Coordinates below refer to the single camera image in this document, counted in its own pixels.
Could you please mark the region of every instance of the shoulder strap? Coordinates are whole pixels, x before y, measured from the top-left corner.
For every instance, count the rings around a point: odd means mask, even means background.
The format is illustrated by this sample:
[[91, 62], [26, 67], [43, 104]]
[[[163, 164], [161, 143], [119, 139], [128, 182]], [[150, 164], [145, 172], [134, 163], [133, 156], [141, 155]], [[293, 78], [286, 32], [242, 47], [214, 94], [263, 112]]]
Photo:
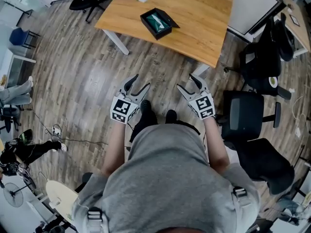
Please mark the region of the shoulder strap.
[[247, 196], [247, 191], [239, 186], [233, 188], [232, 200], [237, 214], [237, 233], [245, 233], [243, 228], [243, 214], [245, 214], [244, 209], [251, 204], [251, 200]]
[[88, 233], [109, 233], [108, 220], [98, 207], [92, 207], [87, 212]]

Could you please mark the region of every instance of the white desk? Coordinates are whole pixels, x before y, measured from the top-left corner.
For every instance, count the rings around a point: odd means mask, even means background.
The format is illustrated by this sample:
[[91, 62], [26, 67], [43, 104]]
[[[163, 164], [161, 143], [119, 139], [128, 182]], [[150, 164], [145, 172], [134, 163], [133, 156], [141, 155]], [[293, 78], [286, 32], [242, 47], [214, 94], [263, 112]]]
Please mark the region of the white desk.
[[20, 59], [20, 60], [36, 63], [35, 60], [28, 59], [28, 58], [13, 54], [9, 49], [7, 49], [5, 52], [4, 58], [3, 58], [1, 69], [0, 69], [0, 80], [2, 79], [2, 77], [4, 75], [6, 75], [6, 82], [4, 85], [5, 88], [8, 85], [9, 75], [10, 75], [10, 71], [11, 71], [11, 67], [12, 67], [12, 63], [13, 63], [14, 59]]

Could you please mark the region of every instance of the round table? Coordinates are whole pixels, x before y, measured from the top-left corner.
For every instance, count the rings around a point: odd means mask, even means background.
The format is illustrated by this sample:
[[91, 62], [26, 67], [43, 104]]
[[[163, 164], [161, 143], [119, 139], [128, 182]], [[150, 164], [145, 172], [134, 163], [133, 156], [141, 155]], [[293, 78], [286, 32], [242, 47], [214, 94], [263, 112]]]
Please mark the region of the round table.
[[57, 181], [48, 181], [45, 188], [51, 207], [54, 207], [65, 220], [72, 224], [71, 209], [78, 194]]

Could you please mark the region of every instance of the whiteboard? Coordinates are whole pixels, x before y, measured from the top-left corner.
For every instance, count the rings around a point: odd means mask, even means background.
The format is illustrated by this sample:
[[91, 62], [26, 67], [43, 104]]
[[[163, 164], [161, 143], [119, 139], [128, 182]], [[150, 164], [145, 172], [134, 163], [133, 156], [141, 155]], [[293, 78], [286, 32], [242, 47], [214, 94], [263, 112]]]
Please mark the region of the whiteboard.
[[277, 0], [233, 0], [229, 26], [246, 34], [276, 4]]

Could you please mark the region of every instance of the person sitting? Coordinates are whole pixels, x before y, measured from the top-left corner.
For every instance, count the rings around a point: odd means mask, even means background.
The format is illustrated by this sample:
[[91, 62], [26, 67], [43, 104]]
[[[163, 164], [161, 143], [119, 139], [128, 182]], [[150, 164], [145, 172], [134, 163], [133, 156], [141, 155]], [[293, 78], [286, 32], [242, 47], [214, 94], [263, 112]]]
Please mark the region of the person sitting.
[[9, 88], [4, 88], [0, 85], [0, 105], [3, 107], [6, 104], [10, 105], [24, 105], [32, 102], [30, 92], [34, 86], [34, 79], [32, 76], [22, 85], [16, 85]]

